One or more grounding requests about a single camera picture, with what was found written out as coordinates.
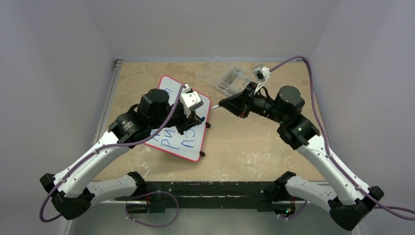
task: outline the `transparent plastic box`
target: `transparent plastic box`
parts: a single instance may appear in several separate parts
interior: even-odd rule
[[[252,71],[237,62],[214,57],[196,78],[213,86],[225,96],[231,96],[244,90],[251,82],[258,82]]]

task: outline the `whiteboard with red border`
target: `whiteboard with red border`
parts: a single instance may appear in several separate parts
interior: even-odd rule
[[[169,76],[163,76],[160,79],[159,89],[169,93],[169,104],[172,105],[176,99],[181,82]],[[180,135],[175,127],[164,128],[157,136],[144,143],[150,147],[171,153],[178,157],[197,162],[200,159],[203,139],[205,136],[206,125],[210,110],[210,99],[204,94],[199,93],[203,105],[196,110],[200,118],[205,118],[204,123],[194,126],[187,130],[184,135]]]

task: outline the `wooden tabletop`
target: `wooden tabletop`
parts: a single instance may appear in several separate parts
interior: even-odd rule
[[[117,84],[107,126],[125,113],[141,96],[156,88],[163,75],[169,75],[193,89],[208,95],[212,106],[224,98],[212,86],[196,79],[208,63],[142,63],[124,62]],[[258,63],[238,63],[251,70]],[[265,63],[272,67],[275,63]],[[218,77],[214,71],[211,77]],[[289,63],[274,71],[266,87],[275,97],[284,85],[297,87],[305,100],[303,114],[315,125],[311,109],[310,84],[304,63]],[[299,153],[278,136],[278,124],[251,113],[241,119],[225,109],[212,110],[207,118],[203,144],[206,153],[193,163],[146,145],[134,147],[102,171],[96,180],[118,178],[137,171],[147,181],[273,181],[286,171],[297,173],[308,181],[321,181],[321,174]]]

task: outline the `gray wall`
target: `gray wall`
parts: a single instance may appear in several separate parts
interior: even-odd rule
[[[343,0],[311,54],[331,147],[382,202],[415,209],[415,1]],[[364,233],[405,234],[415,223],[385,211]]]
[[[0,234],[55,235],[39,178],[92,144],[113,59],[82,0],[2,0],[0,32]]]
[[[116,58],[309,56],[340,0],[85,0]]]

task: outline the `marker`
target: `marker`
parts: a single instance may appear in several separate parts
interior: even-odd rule
[[[219,106],[219,105],[215,105],[215,106],[213,106],[212,108],[210,108],[210,110],[212,110],[212,109],[217,109],[217,108],[220,108],[220,106]]]

